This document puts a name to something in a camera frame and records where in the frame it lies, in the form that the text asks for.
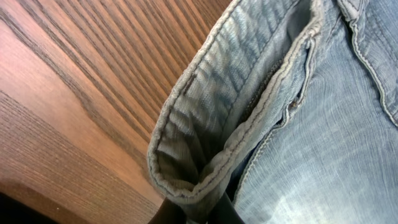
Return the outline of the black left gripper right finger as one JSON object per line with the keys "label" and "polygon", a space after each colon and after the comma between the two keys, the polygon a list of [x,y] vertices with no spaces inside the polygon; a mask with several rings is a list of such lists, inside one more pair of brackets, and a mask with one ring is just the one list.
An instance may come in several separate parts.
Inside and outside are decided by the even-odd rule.
{"label": "black left gripper right finger", "polygon": [[207,224],[244,224],[233,207],[227,193],[224,193],[209,214]]}

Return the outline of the light blue denim shorts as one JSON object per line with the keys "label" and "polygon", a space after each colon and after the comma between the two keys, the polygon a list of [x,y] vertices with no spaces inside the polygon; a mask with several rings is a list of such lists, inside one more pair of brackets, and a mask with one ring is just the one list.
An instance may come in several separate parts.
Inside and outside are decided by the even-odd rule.
{"label": "light blue denim shorts", "polygon": [[397,222],[397,2],[239,0],[165,101],[147,165],[190,223]]}

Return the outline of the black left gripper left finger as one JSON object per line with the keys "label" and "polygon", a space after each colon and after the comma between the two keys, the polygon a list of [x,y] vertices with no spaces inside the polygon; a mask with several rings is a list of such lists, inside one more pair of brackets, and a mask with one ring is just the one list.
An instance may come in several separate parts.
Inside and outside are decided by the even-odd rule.
{"label": "black left gripper left finger", "polygon": [[187,216],[184,211],[166,198],[148,224],[186,224],[186,222]]}

